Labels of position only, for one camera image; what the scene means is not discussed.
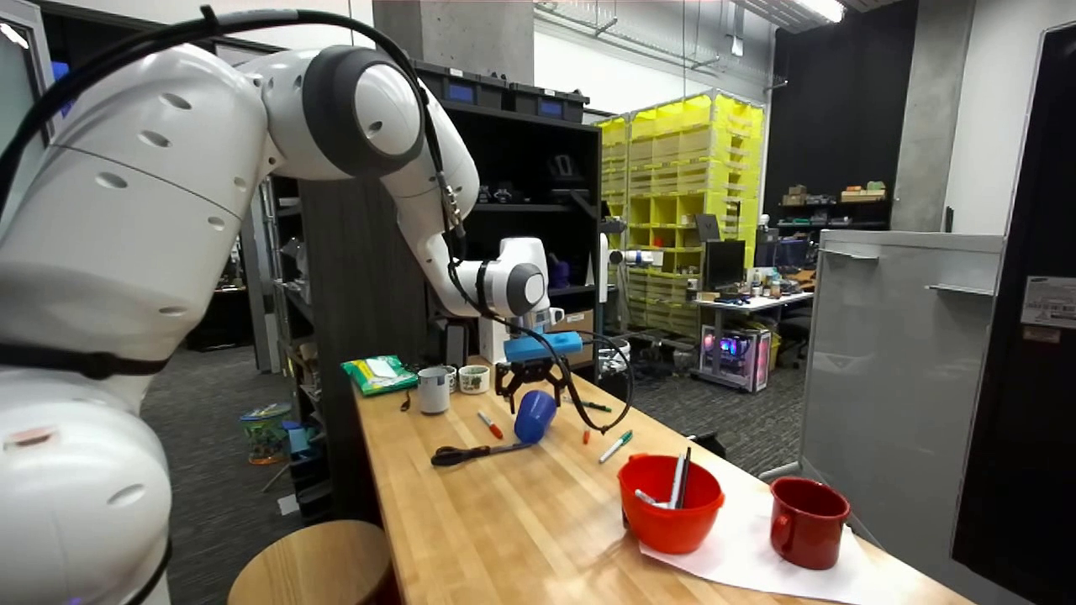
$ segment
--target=cabinet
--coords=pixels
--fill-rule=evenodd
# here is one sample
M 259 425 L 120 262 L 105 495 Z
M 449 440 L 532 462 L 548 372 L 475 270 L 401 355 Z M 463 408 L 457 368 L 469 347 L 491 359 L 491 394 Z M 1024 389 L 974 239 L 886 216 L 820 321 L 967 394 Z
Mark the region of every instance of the cabinet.
M 719 239 L 743 242 L 753 262 L 764 189 L 764 109 L 697 93 L 600 120 L 600 191 L 627 228 L 611 250 L 659 251 L 655 270 L 627 277 L 627 330 L 694 342 L 697 313 L 685 277 L 704 270 L 700 216 Z
M 802 466 L 880 547 L 950 563 L 1001 239 L 824 233 Z

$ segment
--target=red bowl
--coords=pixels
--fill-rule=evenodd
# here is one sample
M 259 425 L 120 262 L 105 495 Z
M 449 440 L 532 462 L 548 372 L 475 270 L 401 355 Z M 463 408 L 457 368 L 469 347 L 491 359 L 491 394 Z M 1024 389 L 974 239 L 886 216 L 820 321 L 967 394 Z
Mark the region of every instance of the red bowl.
M 725 501 L 715 479 L 706 466 L 690 463 L 682 480 L 682 501 L 677 512 L 653 509 L 636 492 L 653 501 L 669 501 L 673 475 L 680 456 L 627 456 L 620 472 L 620 501 L 627 531 L 653 552 L 690 556 L 704 546 L 719 503 Z

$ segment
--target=green object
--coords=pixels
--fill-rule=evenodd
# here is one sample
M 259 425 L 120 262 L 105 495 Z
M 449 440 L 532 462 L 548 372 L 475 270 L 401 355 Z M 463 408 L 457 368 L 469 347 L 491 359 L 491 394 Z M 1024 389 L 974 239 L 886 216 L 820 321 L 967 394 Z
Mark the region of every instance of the green object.
M 347 359 L 340 369 L 351 375 L 351 383 L 364 398 L 414 389 L 418 372 L 409 372 L 397 355 L 367 355 L 367 359 Z

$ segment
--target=stacked crates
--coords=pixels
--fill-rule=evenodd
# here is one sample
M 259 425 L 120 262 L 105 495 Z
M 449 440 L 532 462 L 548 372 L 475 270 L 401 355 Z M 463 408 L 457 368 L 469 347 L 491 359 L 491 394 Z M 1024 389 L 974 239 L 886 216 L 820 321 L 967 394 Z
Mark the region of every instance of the stacked crates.
M 627 223 L 611 250 L 661 251 L 661 270 L 627 277 L 627 330 L 697 338 L 682 296 L 704 270 L 697 216 L 715 216 L 719 239 L 743 239 L 753 262 L 764 189 L 764 109 L 697 93 L 600 120 L 600 191 Z

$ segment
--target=blue cup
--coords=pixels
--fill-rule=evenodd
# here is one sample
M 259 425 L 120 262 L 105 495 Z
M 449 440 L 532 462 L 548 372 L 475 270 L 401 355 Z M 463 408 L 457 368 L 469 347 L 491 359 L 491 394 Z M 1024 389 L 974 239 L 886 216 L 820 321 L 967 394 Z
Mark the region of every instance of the blue cup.
M 551 416 L 557 414 L 557 400 L 543 389 L 529 389 L 514 414 L 516 444 L 532 447 L 543 437 Z

